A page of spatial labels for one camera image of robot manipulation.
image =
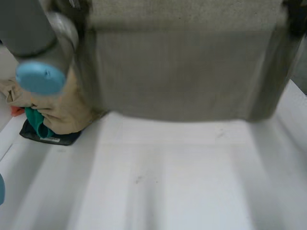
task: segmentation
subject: beige cloth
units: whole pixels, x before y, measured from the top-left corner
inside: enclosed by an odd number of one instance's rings
[[[59,135],[79,132],[105,114],[85,104],[73,70],[68,73],[63,92],[57,96],[26,92],[15,79],[0,80],[0,92],[9,105],[37,109],[45,117],[44,125]]]

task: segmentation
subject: dark spot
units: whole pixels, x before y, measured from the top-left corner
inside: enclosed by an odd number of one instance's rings
[[[141,182],[143,179],[142,176],[138,176],[138,178],[135,180],[135,183],[138,184],[139,182]]]

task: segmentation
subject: black cloth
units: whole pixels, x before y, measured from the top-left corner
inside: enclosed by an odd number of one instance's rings
[[[33,127],[30,125],[29,121],[26,120],[19,134],[24,138],[34,140],[37,142],[42,142],[42,143],[47,143],[47,144],[52,144],[52,145],[68,146],[68,145],[72,145],[79,138],[81,131],[78,133],[71,133],[71,134],[66,134],[66,135],[54,134],[50,138],[40,138],[36,134],[36,131],[33,129]]]

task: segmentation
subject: crumpled cloth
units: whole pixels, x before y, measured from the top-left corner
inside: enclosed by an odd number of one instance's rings
[[[0,92],[11,106],[37,110],[44,117],[44,125],[59,135],[79,132],[105,114],[85,103],[72,69],[59,95],[46,97],[24,91],[15,79],[0,80]]]
[[[25,108],[25,114],[27,115],[30,125],[40,138],[49,138],[53,136],[54,132],[44,125],[44,117],[37,109]]]

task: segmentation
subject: white sheet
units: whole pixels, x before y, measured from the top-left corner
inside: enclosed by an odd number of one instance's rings
[[[290,82],[259,124],[110,113],[62,147],[22,138],[14,118],[0,133],[0,229],[305,230],[306,116]]]

